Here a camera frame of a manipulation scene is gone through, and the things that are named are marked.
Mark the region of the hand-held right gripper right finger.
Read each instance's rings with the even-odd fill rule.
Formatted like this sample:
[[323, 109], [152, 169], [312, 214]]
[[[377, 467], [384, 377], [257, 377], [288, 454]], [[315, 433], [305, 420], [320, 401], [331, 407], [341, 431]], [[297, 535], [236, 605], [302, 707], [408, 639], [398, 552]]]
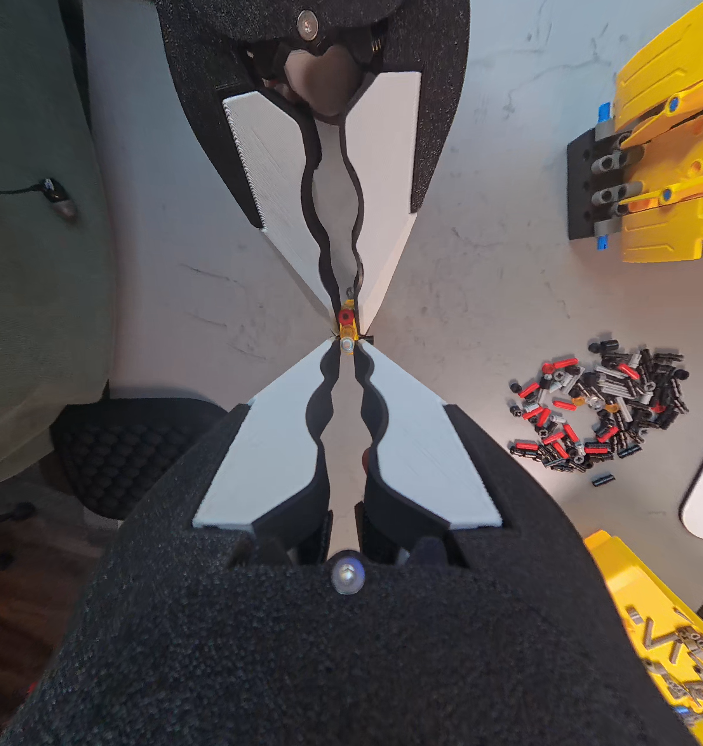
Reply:
[[385, 354], [360, 342], [360, 414], [372, 438], [364, 506], [377, 530], [501, 527], [502, 516], [447, 404]]

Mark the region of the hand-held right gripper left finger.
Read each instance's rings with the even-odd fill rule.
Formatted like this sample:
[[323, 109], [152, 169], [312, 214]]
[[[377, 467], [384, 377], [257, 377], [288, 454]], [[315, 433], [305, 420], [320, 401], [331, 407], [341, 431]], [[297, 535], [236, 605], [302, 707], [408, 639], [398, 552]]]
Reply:
[[249, 400], [195, 528], [312, 533], [328, 509], [321, 434], [334, 413], [339, 344], [325, 340]]

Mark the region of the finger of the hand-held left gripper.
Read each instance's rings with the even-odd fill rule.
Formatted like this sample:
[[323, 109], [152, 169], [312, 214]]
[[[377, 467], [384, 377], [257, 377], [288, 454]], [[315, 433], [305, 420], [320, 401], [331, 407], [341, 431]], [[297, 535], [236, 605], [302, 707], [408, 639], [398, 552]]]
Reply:
[[421, 74], [368, 75], [341, 121], [341, 152], [357, 193], [352, 249], [357, 327], [368, 333], [416, 220], [412, 177]]
[[223, 110], [263, 236], [337, 328], [339, 285], [328, 231], [313, 199], [313, 176], [322, 159], [313, 117], [272, 91], [228, 96]]

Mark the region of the yellow lego beam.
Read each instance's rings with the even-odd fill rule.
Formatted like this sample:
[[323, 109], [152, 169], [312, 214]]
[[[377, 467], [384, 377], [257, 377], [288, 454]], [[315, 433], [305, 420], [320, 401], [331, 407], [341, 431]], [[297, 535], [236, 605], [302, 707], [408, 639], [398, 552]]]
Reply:
[[357, 328], [355, 315], [355, 301], [347, 299], [343, 302], [337, 315], [338, 331], [337, 338], [340, 348], [347, 354], [352, 354], [359, 341], [374, 344], [373, 335], [360, 334]]

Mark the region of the yellow lego model black base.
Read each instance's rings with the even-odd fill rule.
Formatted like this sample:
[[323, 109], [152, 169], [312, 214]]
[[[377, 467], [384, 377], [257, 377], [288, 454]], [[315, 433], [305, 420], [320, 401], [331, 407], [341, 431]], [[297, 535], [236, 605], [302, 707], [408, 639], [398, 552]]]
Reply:
[[567, 145], [567, 230], [627, 263], [701, 258], [703, 2], [620, 70], [596, 125]]

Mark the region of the pile of red black lego pins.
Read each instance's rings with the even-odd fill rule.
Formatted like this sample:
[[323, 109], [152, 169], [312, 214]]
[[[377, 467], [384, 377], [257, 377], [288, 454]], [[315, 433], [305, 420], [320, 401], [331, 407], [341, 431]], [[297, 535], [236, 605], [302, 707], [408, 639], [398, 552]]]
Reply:
[[589, 342], [587, 352], [589, 365], [555, 357], [527, 382], [510, 382], [510, 415], [533, 434], [508, 444], [513, 457], [585, 474], [641, 453], [651, 431], [665, 432], [689, 412], [682, 384], [690, 372], [679, 351], [624, 350], [607, 339]]

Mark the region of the heap of dark grey lego parts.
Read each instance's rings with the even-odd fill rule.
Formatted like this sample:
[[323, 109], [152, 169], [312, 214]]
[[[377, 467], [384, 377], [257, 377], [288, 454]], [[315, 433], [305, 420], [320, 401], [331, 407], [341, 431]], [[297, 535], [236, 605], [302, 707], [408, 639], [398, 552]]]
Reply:
[[703, 627], [676, 606], [621, 617], [633, 648], [675, 715], [703, 744]]

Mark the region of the person's left hand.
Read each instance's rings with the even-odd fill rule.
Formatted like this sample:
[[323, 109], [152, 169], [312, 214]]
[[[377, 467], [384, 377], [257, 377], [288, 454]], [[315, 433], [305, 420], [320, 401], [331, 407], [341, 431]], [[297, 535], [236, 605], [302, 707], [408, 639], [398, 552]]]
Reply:
[[280, 54], [275, 70], [263, 84], [293, 105], [307, 105], [312, 116], [338, 125], [363, 83], [364, 68], [343, 45], [331, 45], [323, 54], [291, 50]]

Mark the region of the yellow parts bin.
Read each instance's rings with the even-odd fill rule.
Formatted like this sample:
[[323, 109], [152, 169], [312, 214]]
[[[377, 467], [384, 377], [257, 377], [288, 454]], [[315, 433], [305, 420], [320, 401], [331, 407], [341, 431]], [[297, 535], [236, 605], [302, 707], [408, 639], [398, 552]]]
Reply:
[[620, 617], [627, 605], [633, 605], [642, 612], [669, 605], [693, 616], [703, 627], [701, 617], [683, 603], [620, 538], [599, 530], [587, 537], [584, 544], [598, 565]]

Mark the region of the person's green sweatshirt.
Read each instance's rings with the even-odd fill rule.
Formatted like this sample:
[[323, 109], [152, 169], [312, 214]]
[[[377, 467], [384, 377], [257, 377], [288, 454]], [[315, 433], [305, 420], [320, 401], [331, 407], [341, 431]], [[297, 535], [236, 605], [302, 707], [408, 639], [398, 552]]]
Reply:
[[0, 482], [51, 451], [49, 428], [108, 380], [115, 273], [108, 209], [63, 10], [0, 2]]

